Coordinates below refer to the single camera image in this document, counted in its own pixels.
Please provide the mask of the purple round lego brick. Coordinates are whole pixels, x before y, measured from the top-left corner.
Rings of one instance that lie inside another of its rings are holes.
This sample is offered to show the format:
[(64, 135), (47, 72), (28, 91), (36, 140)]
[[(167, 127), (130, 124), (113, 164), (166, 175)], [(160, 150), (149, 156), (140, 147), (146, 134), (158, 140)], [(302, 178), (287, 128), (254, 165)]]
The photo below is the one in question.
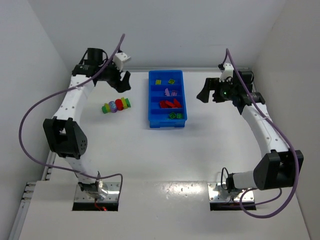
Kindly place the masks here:
[(114, 101), (110, 101), (110, 102), (108, 103), (108, 106), (109, 106), (110, 111), (111, 111), (112, 113), (116, 113), (116, 112), (118, 111), (117, 105), (116, 105), (116, 103), (115, 103)]

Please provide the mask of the purple base lego brick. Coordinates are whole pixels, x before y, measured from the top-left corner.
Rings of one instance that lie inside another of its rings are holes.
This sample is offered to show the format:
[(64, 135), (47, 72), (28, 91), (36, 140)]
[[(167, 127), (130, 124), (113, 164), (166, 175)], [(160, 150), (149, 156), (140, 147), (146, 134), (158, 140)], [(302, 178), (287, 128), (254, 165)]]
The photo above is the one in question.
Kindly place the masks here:
[(171, 95), (168, 88), (166, 88), (166, 89), (164, 90), (164, 95), (167, 96), (167, 97), (169, 97), (169, 96)]

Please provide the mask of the yellow-green lego brick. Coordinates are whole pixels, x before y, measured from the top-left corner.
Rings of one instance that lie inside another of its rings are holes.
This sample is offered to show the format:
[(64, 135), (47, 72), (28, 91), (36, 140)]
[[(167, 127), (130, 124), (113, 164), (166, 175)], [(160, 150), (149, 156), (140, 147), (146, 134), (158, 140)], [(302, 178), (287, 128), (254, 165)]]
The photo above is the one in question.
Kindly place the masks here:
[(162, 81), (161, 81), (160, 79), (156, 79), (156, 80), (155, 80), (155, 84), (156, 84), (156, 85), (161, 85), (161, 83), (162, 83)]

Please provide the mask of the red round lego brick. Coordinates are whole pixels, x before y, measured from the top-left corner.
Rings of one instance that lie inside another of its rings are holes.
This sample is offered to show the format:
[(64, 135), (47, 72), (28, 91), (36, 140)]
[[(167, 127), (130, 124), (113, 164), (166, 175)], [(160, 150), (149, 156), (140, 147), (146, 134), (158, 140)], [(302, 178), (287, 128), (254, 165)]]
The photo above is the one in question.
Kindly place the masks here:
[(124, 109), (124, 105), (121, 99), (116, 99), (115, 105), (118, 111), (122, 111)]

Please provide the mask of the lime lego brick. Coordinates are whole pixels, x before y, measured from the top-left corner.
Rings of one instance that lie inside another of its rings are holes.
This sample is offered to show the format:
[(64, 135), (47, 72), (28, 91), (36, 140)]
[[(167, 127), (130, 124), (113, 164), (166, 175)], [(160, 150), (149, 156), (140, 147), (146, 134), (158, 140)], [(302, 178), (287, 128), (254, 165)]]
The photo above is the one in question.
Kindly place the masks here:
[(170, 85), (173, 85), (175, 83), (175, 80), (174, 79), (170, 79), (169, 81), (168, 81), (168, 84), (170, 84)]

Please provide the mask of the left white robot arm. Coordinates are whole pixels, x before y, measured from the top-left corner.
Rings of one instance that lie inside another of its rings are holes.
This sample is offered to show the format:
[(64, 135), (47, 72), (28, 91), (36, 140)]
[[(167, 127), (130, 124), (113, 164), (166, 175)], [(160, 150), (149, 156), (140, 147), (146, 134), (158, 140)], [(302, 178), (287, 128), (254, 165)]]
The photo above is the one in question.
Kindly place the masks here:
[(98, 81), (107, 82), (119, 93), (130, 90), (131, 74), (123, 72), (124, 63), (129, 60), (130, 57), (121, 50), (108, 59), (104, 50), (88, 48), (71, 73), (71, 90), (53, 117), (43, 122), (50, 150), (69, 163), (76, 171), (80, 190), (96, 200), (106, 199), (108, 190), (86, 155), (88, 139), (80, 127), (80, 118)]

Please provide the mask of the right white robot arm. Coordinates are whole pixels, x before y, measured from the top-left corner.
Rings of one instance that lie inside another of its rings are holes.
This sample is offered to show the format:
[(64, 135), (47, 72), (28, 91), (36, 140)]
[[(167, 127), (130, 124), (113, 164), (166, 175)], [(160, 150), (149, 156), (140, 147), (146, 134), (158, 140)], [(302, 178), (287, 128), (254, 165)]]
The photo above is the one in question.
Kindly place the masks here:
[(270, 124), (266, 101), (259, 92), (253, 91), (253, 73), (240, 72), (241, 84), (235, 71), (221, 77), (206, 78), (204, 87), (196, 96), (208, 103), (210, 92), (213, 101), (231, 101), (239, 114), (250, 126), (261, 152), (261, 160), (252, 171), (229, 173), (226, 189), (235, 192), (242, 189), (271, 190), (293, 187), (296, 170), (300, 170), (304, 156), (300, 150), (292, 153), (288, 142)]

